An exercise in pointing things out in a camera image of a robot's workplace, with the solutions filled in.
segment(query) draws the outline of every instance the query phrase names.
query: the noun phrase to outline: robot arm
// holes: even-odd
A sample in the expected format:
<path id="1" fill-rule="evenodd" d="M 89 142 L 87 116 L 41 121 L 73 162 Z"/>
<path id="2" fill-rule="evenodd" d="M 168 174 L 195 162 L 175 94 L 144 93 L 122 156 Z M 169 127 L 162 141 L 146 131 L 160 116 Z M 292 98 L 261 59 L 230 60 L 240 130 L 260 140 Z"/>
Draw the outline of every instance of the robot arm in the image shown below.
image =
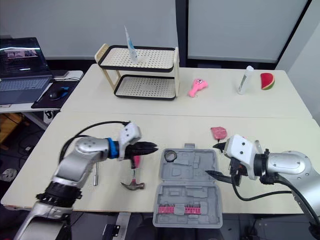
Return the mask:
<path id="1" fill-rule="evenodd" d="M 118 141 L 91 136 L 79 139 L 58 165 L 45 192 L 36 196 L 38 200 L 14 239 L 69 239 L 72 206 L 82 197 L 81 188 L 94 164 L 107 158 L 121 161 L 158 150 L 152 142 L 137 142 L 140 138 L 139 127 L 130 122 L 120 132 Z"/>
<path id="2" fill-rule="evenodd" d="M 311 232 L 318 239 L 320 237 L 320 174 L 303 153 L 297 151 L 270 153 L 268 149 L 262 153 L 260 148 L 259 145 L 253 144 L 244 137 L 234 135 L 227 140 L 223 149 L 224 155 L 231 159 L 231 177 L 216 171 L 207 171 L 207 173 L 219 181 L 232 183 L 238 197 L 236 186 L 240 185 L 241 176 L 248 176 L 251 180 L 260 177 L 262 184 L 279 183 L 289 187 L 294 199 L 308 217 L 313 231 L 318 231 Z"/>

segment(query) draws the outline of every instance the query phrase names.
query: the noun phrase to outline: laptop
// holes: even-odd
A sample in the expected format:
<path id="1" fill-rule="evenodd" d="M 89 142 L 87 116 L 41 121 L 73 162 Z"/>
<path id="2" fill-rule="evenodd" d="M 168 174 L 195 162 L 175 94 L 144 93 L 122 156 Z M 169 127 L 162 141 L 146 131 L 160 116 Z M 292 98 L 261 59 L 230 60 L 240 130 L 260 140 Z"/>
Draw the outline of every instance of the laptop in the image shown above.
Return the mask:
<path id="1" fill-rule="evenodd" d="M 0 39 L 0 105 L 35 102 L 52 78 L 35 37 Z"/>

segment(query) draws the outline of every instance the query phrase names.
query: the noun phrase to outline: gray tool case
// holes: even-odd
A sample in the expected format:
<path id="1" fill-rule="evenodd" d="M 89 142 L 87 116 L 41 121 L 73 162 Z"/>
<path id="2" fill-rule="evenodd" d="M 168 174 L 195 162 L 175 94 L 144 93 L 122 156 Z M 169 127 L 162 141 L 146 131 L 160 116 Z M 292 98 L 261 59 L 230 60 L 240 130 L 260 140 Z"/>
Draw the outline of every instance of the gray tool case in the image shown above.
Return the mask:
<path id="1" fill-rule="evenodd" d="M 163 183 L 156 190 L 154 226 L 197 229 L 222 227 L 221 192 L 206 170 L 218 171 L 214 150 L 195 149 L 193 143 L 185 143 L 184 148 L 167 148 L 162 152 L 159 175 Z M 160 210 L 163 207 L 171 211 L 163 213 Z M 185 213 L 188 207 L 197 207 L 200 214 Z"/>

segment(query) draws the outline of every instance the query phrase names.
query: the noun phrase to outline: laptop keyboard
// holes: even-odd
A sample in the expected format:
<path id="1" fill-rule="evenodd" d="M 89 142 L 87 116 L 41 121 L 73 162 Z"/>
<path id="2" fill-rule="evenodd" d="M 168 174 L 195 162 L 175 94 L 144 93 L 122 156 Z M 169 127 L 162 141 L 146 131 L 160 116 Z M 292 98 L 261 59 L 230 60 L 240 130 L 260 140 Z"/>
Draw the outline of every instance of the laptop keyboard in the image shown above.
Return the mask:
<path id="1" fill-rule="evenodd" d="M 5 80 L 0 82 L 0 91 L 16 91 L 28 89 L 42 89 L 48 78 L 25 79 L 25 80 Z"/>

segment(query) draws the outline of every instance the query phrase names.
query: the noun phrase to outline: hammer head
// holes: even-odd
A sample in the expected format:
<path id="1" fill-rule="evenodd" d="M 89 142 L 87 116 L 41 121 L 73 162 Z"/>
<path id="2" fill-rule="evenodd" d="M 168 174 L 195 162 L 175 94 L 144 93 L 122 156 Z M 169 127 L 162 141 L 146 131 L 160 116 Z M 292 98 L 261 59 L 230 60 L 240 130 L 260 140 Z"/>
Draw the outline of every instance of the hammer head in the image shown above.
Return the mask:
<path id="1" fill-rule="evenodd" d="M 145 183 L 144 183 L 144 182 L 142 182 L 142 183 L 136 183 L 136 180 L 135 180 L 135 179 L 133 179 L 133 180 L 130 182 L 129 185 L 128 185 L 128 184 L 125 184 L 125 183 L 123 183 L 123 182 L 121 182 L 121 184 L 122 184 L 125 188 L 127 188 L 127 189 L 129 189 L 129 190 L 131 190 L 131 191 L 135 191 L 135 190 L 138 190 L 138 189 L 145 189 Z"/>

